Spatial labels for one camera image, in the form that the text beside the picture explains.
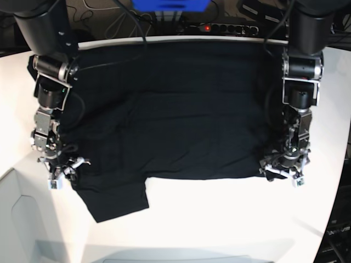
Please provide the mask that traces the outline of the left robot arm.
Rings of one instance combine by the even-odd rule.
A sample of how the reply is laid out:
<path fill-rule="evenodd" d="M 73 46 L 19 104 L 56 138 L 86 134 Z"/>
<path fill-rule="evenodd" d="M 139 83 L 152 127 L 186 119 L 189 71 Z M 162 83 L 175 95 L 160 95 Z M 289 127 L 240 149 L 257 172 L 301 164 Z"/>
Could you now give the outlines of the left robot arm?
<path fill-rule="evenodd" d="M 305 183 L 303 170 L 309 163 L 311 107 L 319 103 L 323 50 L 333 15 L 332 10 L 319 9 L 311 1 L 289 1 L 282 19 L 264 38 L 263 48 L 270 56 L 274 54 L 268 49 L 268 40 L 279 28 L 285 27 L 288 41 L 281 52 L 280 115 L 269 109 L 277 84 L 270 87 L 264 102 L 267 122 L 278 135 L 259 162 L 259 172 L 268 181 L 287 178 L 294 187 Z"/>

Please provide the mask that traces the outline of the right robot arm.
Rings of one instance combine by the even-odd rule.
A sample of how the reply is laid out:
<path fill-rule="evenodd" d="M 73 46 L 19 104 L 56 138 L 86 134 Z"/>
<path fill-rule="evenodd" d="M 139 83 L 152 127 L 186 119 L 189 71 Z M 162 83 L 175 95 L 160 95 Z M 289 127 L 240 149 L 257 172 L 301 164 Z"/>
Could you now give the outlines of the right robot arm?
<path fill-rule="evenodd" d="M 34 53 L 39 103 L 32 146 L 48 172 L 49 189 L 60 189 L 63 178 L 74 179 L 83 157 L 68 157 L 60 138 L 60 117 L 78 71 L 78 42 L 71 29 L 64 1 L 14 1 L 14 18 Z"/>

